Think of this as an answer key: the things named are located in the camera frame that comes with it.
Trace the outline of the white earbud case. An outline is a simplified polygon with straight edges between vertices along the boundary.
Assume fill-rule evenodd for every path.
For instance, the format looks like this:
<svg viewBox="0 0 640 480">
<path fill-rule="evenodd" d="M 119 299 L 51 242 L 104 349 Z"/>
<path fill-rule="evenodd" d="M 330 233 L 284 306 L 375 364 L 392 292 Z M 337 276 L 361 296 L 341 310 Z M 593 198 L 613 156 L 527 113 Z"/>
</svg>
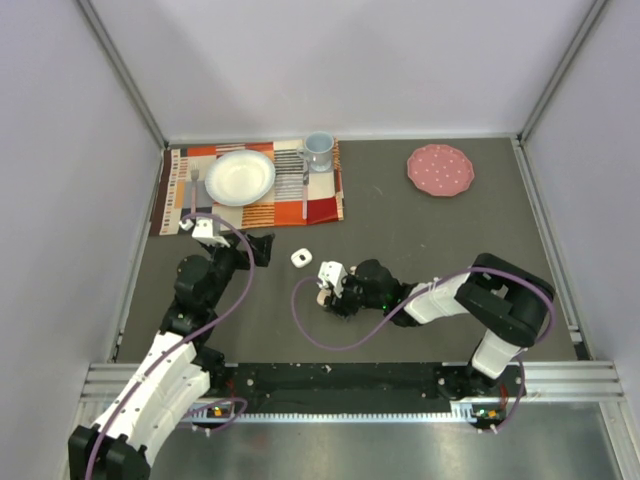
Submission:
<svg viewBox="0 0 640 480">
<path fill-rule="evenodd" d="M 313 255 L 307 248 L 300 248 L 290 256 L 290 260 L 295 268 L 301 269 L 312 262 Z"/>
</svg>

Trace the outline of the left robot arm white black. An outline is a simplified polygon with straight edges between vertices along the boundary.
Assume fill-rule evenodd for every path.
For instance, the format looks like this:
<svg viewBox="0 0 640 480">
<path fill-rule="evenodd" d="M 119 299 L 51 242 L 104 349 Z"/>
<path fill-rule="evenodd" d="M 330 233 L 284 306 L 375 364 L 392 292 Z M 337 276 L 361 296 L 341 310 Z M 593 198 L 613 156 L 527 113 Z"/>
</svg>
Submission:
<svg viewBox="0 0 640 480">
<path fill-rule="evenodd" d="M 227 385 L 222 353 L 207 347 L 216 307 L 235 272 L 268 266 L 274 237 L 225 235 L 202 241 L 176 270 L 174 297 L 159 331 L 123 390 L 68 440 L 72 479 L 147 479 L 164 442 L 202 396 Z"/>
</svg>

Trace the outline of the beige earbud case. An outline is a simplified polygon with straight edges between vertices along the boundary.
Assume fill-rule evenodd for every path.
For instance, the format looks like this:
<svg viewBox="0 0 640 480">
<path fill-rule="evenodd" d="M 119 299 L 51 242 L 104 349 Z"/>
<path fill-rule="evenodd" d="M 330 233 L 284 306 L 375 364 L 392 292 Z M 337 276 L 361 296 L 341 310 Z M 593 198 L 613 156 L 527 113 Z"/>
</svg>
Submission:
<svg viewBox="0 0 640 480">
<path fill-rule="evenodd" d="M 325 301 L 329 296 L 330 296 L 330 292 L 328 290 L 320 290 L 316 297 L 316 301 L 321 307 L 324 307 Z"/>
</svg>

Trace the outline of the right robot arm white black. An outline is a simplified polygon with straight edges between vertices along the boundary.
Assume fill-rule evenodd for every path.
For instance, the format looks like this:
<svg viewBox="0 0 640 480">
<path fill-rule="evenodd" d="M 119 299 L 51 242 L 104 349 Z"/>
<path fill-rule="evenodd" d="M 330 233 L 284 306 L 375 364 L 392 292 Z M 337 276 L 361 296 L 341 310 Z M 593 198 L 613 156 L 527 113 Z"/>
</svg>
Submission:
<svg viewBox="0 0 640 480">
<path fill-rule="evenodd" d="M 399 281 L 376 259 L 351 269 L 325 261 L 317 283 L 319 305 L 345 319 L 362 309 L 377 310 L 407 328 L 459 315 L 474 317 L 486 332 L 466 380 L 481 396 L 498 389 L 512 358 L 536 343 L 544 321 L 553 316 L 555 298 L 551 284 L 490 253 L 478 255 L 460 274 L 415 284 Z"/>
</svg>

